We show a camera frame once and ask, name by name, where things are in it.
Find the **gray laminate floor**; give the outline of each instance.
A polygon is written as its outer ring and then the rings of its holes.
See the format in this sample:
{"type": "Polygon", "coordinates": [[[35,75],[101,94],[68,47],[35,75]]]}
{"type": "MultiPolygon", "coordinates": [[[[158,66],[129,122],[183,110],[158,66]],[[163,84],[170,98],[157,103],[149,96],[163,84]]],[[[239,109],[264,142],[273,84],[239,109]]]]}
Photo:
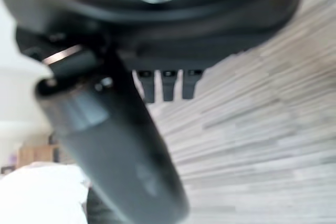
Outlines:
{"type": "Polygon", "coordinates": [[[336,223],[336,0],[304,0],[269,43],[150,106],[194,224],[336,223]]]}

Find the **white cloth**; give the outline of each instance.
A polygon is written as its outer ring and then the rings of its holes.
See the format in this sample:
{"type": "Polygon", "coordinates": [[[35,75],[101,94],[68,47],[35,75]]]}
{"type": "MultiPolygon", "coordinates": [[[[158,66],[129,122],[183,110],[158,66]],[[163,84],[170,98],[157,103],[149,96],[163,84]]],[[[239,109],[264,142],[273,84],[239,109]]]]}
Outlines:
{"type": "Polygon", "coordinates": [[[23,167],[0,180],[5,224],[87,224],[86,177],[78,166],[23,167]]]}

